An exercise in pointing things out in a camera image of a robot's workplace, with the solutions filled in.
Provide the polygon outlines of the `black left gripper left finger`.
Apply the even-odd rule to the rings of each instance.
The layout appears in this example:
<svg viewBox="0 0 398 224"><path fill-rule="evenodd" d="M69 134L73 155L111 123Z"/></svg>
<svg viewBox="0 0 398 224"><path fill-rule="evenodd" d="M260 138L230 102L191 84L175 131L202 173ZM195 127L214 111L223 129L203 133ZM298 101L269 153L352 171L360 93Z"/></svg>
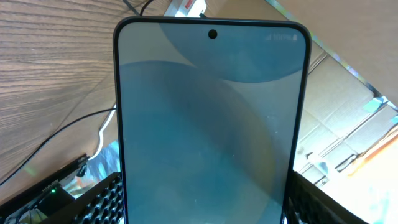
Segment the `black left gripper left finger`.
<svg viewBox="0 0 398 224"><path fill-rule="evenodd" d="M114 172L42 224L118 224L123 218L123 180Z"/></svg>

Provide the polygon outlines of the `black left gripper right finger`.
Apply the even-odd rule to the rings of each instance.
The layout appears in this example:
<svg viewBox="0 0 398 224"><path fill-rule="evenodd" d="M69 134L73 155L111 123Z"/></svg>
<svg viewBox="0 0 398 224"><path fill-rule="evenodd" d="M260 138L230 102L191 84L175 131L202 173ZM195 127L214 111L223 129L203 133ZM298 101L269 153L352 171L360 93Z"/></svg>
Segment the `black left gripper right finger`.
<svg viewBox="0 0 398 224"><path fill-rule="evenodd" d="M290 176L286 196L288 224L366 224L296 171Z"/></svg>

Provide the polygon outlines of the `blue screen smartphone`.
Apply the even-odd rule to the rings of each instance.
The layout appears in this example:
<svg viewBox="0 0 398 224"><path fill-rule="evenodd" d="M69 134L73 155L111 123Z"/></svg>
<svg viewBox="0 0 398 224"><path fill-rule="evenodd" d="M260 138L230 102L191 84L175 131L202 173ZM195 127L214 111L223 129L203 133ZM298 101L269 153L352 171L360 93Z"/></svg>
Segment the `blue screen smartphone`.
<svg viewBox="0 0 398 224"><path fill-rule="evenodd" d="M282 223L310 50L291 21L121 20L124 221Z"/></svg>

